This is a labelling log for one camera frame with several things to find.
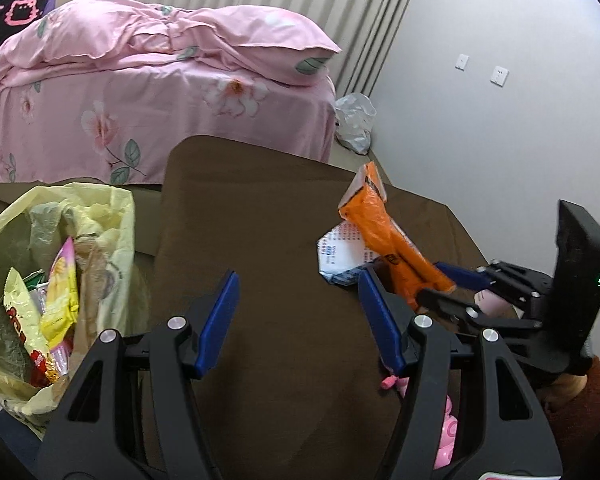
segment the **flower print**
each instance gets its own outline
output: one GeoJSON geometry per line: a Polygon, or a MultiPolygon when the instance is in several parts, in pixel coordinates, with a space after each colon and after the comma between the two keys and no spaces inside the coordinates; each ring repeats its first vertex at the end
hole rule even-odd
{"type": "Polygon", "coordinates": [[[104,110],[104,103],[93,102],[93,110],[85,110],[80,118],[82,129],[93,136],[96,149],[99,152],[106,150],[119,131],[116,117],[109,115],[104,110]]]}
{"type": "Polygon", "coordinates": [[[255,117],[259,103],[269,94],[262,79],[245,75],[219,76],[204,89],[203,99],[216,115],[255,117]]]}
{"type": "Polygon", "coordinates": [[[28,89],[20,95],[20,115],[27,124],[31,124],[35,119],[35,106],[28,89]]]}

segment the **brown cushion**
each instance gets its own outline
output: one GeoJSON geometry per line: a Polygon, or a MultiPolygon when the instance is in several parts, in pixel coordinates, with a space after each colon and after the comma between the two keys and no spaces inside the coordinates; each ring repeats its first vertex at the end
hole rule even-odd
{"type": "MultiPolygon", "coordinates": [[[[152,323],[226,269],[241,297],[218,367],[195,386],[225,480],[370,480],[398,415],[355,288],[328,285],[316,241],[353,173],[216,137],[171,153],[162,188],[152,323]]],[[[449,209],[388,186],[388,211],[432,261],[474,267],[449,209]]]]}

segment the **orange package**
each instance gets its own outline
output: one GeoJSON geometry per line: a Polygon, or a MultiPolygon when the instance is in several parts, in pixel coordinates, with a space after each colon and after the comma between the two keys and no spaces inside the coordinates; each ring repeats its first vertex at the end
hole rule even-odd
{"type": "Polygon", "coordinates": [[[456,284],[433,266],[384,208],[386,191],[376,165],[362,166],[338,205],[340,216],[353,222],[366,246],[389,264],[397,294],[416,310],[416,294],[423,288],[451,292],[456,284]]]}

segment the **snack package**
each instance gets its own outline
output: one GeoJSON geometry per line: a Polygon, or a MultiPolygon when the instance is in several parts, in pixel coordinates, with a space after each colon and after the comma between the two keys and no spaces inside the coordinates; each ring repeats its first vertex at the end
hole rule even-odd
{"type": "Polygon", "coordinates": [[[4,284],[4,308],[33,361],[34,372],[29,383],[44,388],[49,383],[56,382],[59,375],[49,355],[46,340],[40,332],[40,313],[31,301],[22,277],[13,267],[4,284]]]}
{"type": "MultiPolygon", "coordinates": [[[[48,286],[48,283],[40,283],[39,285],[35,286],[33,290],[29,291],[31,300],[36,305],[40,316],[46,312],[46,290],[48,289],[48,286]]],[[[58,346],[49,350],[51,358],[54,362],[54,366],[56,367],[56,370],[58,370],[58,374],[60,376],[67,375],[69,373],[69,356],[71,355],[74,346],[70,333],[71,330],[69,330],[67,335],[58,346]]]]}
{"type": "Polygon", "coordinates": [[[40,320],[40,331],[52,351],[62,344],[74,326],[78,308],[74,241],[67,238],[49,272],[45,313],[40,320]]]}
{"type": "Polygon", "coordinates": [[[416,310],[416,294],[423,288],[451,292],[456,284],[430,263],[387,214],[386,191],[368,162],[360,167],[338,205],[340,216],[358,226],[366,246],[389,264],[397,294],[416,310]]]}
{"type": "Polygon", "coordinates": [[[40,269],[36,272],[32,272],[26,278],[23,278],[22,281],[27,287],[27,290],[31,291],[36,288],[40,283],[45,281],[45,271],[40,269]]]}
{"type": "Polygon", "coordinates": [[[46,288],[48,286],[48,282],[40,283],[39,285],[36,285],[33,289],[29,290],[29,295],[31,296],[34,305],[38,309],[40,316],[42,316],[46,310],[46,288]]]}

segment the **light switch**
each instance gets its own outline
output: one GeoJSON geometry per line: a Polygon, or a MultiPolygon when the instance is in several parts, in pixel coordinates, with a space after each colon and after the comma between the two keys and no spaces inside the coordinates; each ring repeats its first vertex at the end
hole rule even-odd
{"type": "Polygon", "coordinates": [[[467,54],[460,54],[460,56],[458,56],[458,61],[456,61],[456,68],[464,70],[467,61],[469,61],[469,56],[467,56],[467,54]]]}
{"type": "Polygon", "coordinates": [[[497,66],[493,69],[493,74],[491,74],[491,82],[496,83],[498,86],[504,86],[504,82],[507,80],[508,75],[509,70],[501,66],[497,66]]]}

